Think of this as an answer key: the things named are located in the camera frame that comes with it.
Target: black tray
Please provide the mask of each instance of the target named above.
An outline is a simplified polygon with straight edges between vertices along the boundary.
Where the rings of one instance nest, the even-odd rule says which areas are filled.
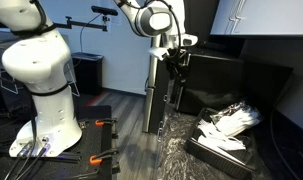
[[[236,179],[252,179],[252,173],[257,172],[257,150],[253,134],[250,131],[236,136],[237,139],[243,141],[246,150],[227,151],[233,157],[243,162],[244,165],[198,143],[197,139],[201,134],[201,130],[197,128],[199,121],[203,119],[211,122],[210,115],[215,113],[217,113],[217,111],[209,108],[203,108],[201,110],[186,141],[186,151]]]

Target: black mat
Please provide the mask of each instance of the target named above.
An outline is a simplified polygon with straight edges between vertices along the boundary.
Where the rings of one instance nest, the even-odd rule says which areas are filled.
[[[83,174],[98,174],[97,176],[91,176],[92,179],[111,179],[111,175],[103,174],[101,171],[102,168],[99,166],[92,166],[89,163],[90,156],[98,155],[101,151],[106,150],[107,148],[103,144],[110,144],[107,141],[111,142],[111,126],[96,127],[94,121],[99,118],[109,118],[111,117],[111,107],[110,106],[98,106],[98,107],[83,107],[78,111],[78,121],[88,120],[88,126],[82,130],[81,140],[68,149],[66,152],[75,153],[81,156],[81,160],[78,163],[66,163],[59,162],[57,159],[46,159],[40,160],[36,165],[30,170],[27,176],[24,176],[25,179],[64,179],[69,177],[74,177],[78,179]],[[10,145],[12,138],[15,137],[19,127],[23,125],[23,121],[17,121],[16,123],[1,128],[0,129],[0,142],[5,139],[8,140],[7,143],[0,144],[5,152],[7,148],[6,145]],[[14,162],[13,158],[8,157],[7,154],[0,154],[0,179],[4,179],[8,173],[10,167]]]

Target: gray wall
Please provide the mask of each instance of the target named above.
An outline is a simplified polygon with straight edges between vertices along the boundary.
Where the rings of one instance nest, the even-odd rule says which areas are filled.
[[[293,86],[277,109],[303,128],[303,40],[247,40],[241,58],[294,68]]]
[[[83,51],[103,55],[103,84],[105,88],[116,89],[137,94],[145,94],[144,85],[149,73],[148,49],[150,38],[136,36],[122,11],[113,0],[42,0],[47,15],[56,23],[66,23],[65,16],[73,21],[89,22],[98,14],[91,11],[91,6],[108,6],[118,11],[119,16],[111,17],[109,32],[100,29],[85,28],[83,31]],[[101,24],[102,16],[95,24]],[[60,29],[68,35],[72,52],[80,51],[81,27],[72,30]]]

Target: black box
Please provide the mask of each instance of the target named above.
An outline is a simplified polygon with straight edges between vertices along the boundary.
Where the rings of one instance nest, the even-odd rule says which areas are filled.
[[[102,91],[103,56],[78,52],[72,54],[72,59],[79,92],[99,95]]]
[[[192,115],[198,115],[202,107],[222,110],[245,98],[269,116],[293,72],[291,67],[248,62],[211,50],[186,54],[180,64],[187,73],[174,77],[171,97],[175,99],[170,101],[177,111]]]
[[[209,108],[203,108],[201,110],[196,123],[192,127],[190,136],[186,141],[186,151],[236,179],[252,179],[252,173],[257,172],[256,159],[258,156],[254,137],[250,132],[247,131],[245,135],[236,136],[238,140],[243,141],[246,150],[227,151],[227,153],[244,164],[214,151],[196,140],[201,134],[201,130],[197,128],[199,121],[203,119],[207,122],[211,122],[210,115],[214,113],[217,113],[217,111]]]

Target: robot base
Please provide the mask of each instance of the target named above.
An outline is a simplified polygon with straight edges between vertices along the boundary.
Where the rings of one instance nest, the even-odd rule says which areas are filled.
[[[82,136],[82,131],[76,119],[73,119],[73,122],[68,123],[67,126],[58,126],[46,133],[37,134],[36,145],[31,156],[37,156],[41,149],[49,144],[50,148],[46,150],[43,157],[56,157],[77,143]],[[26,123],[19,131],[16,140],[10,147],[10,156],[17,157],[22,148],[30,141],[33,141],[31,121]]]

